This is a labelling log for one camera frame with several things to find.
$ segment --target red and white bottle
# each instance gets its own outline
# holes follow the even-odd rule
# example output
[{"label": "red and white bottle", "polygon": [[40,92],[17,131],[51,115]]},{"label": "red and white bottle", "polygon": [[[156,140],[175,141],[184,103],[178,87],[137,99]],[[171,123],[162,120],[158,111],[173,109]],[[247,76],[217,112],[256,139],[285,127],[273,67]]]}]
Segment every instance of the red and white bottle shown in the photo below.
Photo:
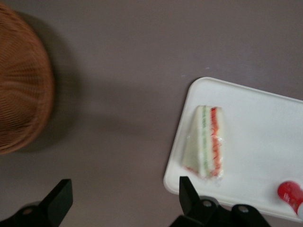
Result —
[{"label": "red and white bottle", "polygon": [[303,190],[294,181],[285,181],[278,188],[279,197],[287,202],[303,220]]}]

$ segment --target white tray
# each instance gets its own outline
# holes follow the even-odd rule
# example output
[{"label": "white tray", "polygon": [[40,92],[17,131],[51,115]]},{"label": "white tray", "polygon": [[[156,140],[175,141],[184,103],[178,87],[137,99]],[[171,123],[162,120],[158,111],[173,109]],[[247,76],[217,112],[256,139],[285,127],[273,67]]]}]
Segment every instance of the white tray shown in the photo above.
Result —
[{"label": "white tray", "polygon": [[[201,180],[181,166],[189,126],[198,105],[223,108],[224,176]],[[199,195],[221,204],[245,203],[263,214],[299,221],[276,190],[285,180],[303,185],[303,101],[213,78],[190,87],[164,176],[178,194],[179,177],[189,176]]]}]

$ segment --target green filling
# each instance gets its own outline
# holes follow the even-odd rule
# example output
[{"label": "green filling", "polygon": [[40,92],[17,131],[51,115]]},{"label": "green filling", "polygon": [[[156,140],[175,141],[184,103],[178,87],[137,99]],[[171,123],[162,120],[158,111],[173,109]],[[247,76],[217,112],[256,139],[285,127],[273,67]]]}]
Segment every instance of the green filling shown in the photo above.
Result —
[{"label": "green filling", "polygon": [[204,168],[207,176],[210,176],[207,162],[207,138],[206,138],[206,106],[203,106],[202,111],[202,137],[203,137],[203,153],[204,153]]}]

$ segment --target gray surface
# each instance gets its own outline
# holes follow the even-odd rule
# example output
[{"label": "gray surface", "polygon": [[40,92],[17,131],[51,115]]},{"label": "gray surface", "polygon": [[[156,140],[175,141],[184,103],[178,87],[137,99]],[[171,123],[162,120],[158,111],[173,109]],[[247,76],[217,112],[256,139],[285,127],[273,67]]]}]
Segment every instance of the gray surface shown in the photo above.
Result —
[{"label": "gray surface", "polygon": [[71,178],[62,227],[166,227],[181,209],[162,179],[193,80],[303,99],[302,1],[2,2],[46,45],[57,95],[43,134],[0,157],[0,219]]}]

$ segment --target screw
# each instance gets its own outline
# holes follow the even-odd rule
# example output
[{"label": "screw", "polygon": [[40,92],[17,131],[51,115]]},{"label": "screw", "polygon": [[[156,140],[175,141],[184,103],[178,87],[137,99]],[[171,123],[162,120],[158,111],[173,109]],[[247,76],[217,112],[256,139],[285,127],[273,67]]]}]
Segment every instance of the screw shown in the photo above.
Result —
[{"label": "screw", "polygon": [[23,214],[23,215],[28,215],[28,214],[30,214],[32,211],[33,211],[33,209],[27,208],[27,209],[25,209],[25,210],[22,212],[22,214]]},{"label": "screw", "polygon": [[208,200],[205,200],[205,201],[203,201],[203,205],[206,206],[206,207],[211,207],[212,203]]},{"label": "screw", "polygon": [[238,207],[239,208],[239,210],[241,211],[241,212],[243,212],[243,213],[248,213],[248,209],[247,209],[247,207],[245,207],[245,206],[239,206]]}]

